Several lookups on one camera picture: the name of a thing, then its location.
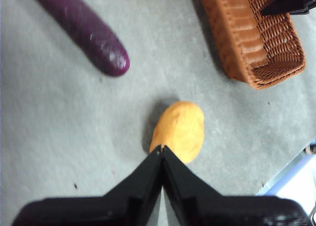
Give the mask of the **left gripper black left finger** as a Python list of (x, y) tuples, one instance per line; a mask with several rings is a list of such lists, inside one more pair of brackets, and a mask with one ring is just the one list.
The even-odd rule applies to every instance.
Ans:
[(14, 226), (144, 226), (161, 192), (162, 149), (156, 147), (103, 196), (46, 198), (26, 204)]

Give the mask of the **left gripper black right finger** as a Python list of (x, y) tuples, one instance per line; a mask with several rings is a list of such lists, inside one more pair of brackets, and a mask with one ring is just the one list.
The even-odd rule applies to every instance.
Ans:
[(167, 146), (164, 189), (182, 226), (310, 226), (295, 201), (276, 196), (223, 196), (196, 176)]

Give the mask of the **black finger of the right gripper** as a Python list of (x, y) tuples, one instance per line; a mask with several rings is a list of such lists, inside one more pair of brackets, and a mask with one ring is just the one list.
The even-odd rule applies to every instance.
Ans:
[(307, 0), (274, 0), (261, 10), (262, 15), (289, 13), (302, 15), (308, 13)]

